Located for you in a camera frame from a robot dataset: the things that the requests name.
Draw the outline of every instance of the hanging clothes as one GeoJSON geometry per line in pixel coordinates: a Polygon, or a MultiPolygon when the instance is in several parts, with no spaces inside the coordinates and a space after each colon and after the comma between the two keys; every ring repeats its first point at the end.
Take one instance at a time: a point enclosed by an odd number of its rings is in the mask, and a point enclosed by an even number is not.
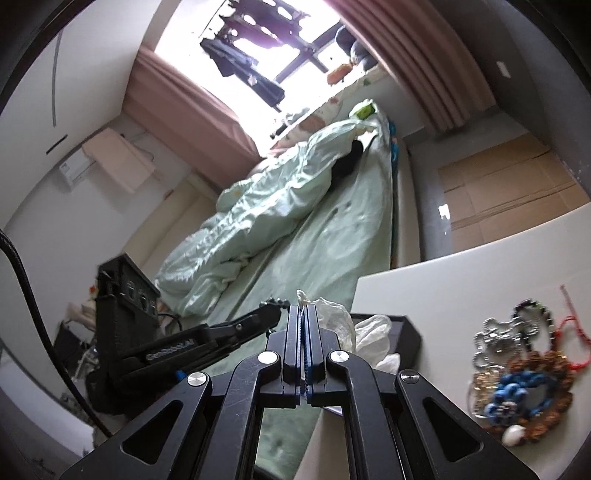
{"type": "Polygon", "coordinates": [[[279,111],[278,105],[285,98],[285,90],[255,70],[255,59],[234,45],[228,45],[219,39],[204,38],[200,45],[216,63],[222,76],[236,75],[267,105],[279,111]]]}
{"type": "Polygon", "coordinates": [[[252,34],[252,37],[249,38],[244,36],[244,38],[248,38],[253,43],[256,43],[257,45],[264,48],[272,48],[266,47],[262,43],[258,43],[254,40],[255,35],[253,30],[257,30],[262,35],[273,38],[271,35],[268,35],[263,31],[263,28],[266,28],[273,35],[275,35],[275,40],[280,41],[280,45],[286,44],[297,49],[310,46],[299,36],[301,31],[299,22],[302,18],[308,17],[308,14],[295,9],[285,2],[279,1],[275,3],[275,6],[273,6],[262,0],[240,0],[239,2],[236,0],[230,0],[230,6],[236,9],[230,18],[234,22],[240,21],[238,19],[241,19],[243,23],[251,27],[251,29],[248,31],[248,34],[252,34]],[[281,15],[279,13],[279,8],[284,8],[291,18],[286,18],[285,16],[281,15]],[[251,17],[255,21],[256,25],[246,22],[244,20],[245,16],[251,17]]]}
{"type": "Polygon", "coordinates": [[[281,40],[266,34],[260,26],[252,25],[242,17],[236,15],[223,17],[220,15],[220,18],[226,26],[224,34],[230,36],[232,41],[238,40],[239,38],[245,38],[263,48],[281,47],[283,45],[281,40]]]}

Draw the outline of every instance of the green item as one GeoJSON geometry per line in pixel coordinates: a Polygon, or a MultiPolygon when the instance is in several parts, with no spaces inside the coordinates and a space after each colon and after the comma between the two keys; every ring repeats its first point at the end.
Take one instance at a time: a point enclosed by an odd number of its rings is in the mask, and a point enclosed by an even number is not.
{"type": "Polygon", "coordinates": [[[376,112],[376,107],[373,100],[364,100],[353,107],[349,117],[356,116],[359,120],[365,120],[367,117],[376,112]]]}

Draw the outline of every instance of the black device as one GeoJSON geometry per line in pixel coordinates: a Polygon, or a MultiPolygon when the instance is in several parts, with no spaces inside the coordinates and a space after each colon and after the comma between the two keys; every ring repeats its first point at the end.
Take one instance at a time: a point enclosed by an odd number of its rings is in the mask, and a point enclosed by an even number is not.
{"type": "Polygon", "coordinates": [[[419,373],[340,350],[308,305],[290,308],[265,351],[233,372],[189,375],[61,480],[251,479],[264,408],[296,408],[301,394],[342,406],[354,480],[538,478],[419,373]]]}
{"type": "Polygon", "coordinates": [[[206,368],[276,327],[286,305],[270,300],[231,322],[163,336],[160,292],[127,254],[102,264],[97,279],[99,368],[88,374],[86,387],[93,408],[109,414],[135,416],[176,385],[179,371],[206,368]]]}

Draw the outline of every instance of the white plastic bag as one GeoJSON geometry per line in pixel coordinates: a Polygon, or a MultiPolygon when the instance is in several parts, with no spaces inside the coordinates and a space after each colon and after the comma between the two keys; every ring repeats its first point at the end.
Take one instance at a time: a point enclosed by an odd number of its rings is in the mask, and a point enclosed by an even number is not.
{"type": "Polygon", "coordinates": [[[318,325],[336,333],[340,347],[363,358],[372,368],[395,375],[400,367],[400,355],[389,354],[390,328],[392,322],[386,315],[374,315],[367,320],[353,324],[349,312],[338,303],[320,298],[310,301],[306,294],[297,291],[301,307],[316,305],[318,325]]]}
{"type": "Polygon", "coordinates": [[[309,304],[316,305],[316,316],[318,317],[320,328],[336,333],[336,336],[339,338],[339,345],[343,350],[350,353],[357,351],[355,344],[355,325],[353,325],[351,315],[349,315],[345,307],[323,298],[310,301],[301,290],[297,291],[297,300],[300,307],[305,307],[309,304]]]}

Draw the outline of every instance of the window frame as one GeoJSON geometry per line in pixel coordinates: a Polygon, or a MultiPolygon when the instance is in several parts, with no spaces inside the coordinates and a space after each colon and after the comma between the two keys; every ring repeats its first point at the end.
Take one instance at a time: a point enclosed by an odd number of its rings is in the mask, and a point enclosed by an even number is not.
{"type": "Polygon", "coordinates": [[[287,79],[287,77],[293,75],[300,67],[302,67],[307,62],[310,62],[314,65],[317,69],[319,69],[322,73],[328,73],[328,68],[324,65],[319,59],[318,54],[324,50],[328,45],[330,45],[335,40],[335,35],[340,27],[343,24],[341,22],[335,23],[332,27],[330,27],[327,31],[321,34],[316,40],[312,42],[312,49],[301,51],[300,54],[292,60],[287,67],[279,72],[279,74],[275,77],[275,81],[279,84],[287,79]]]}

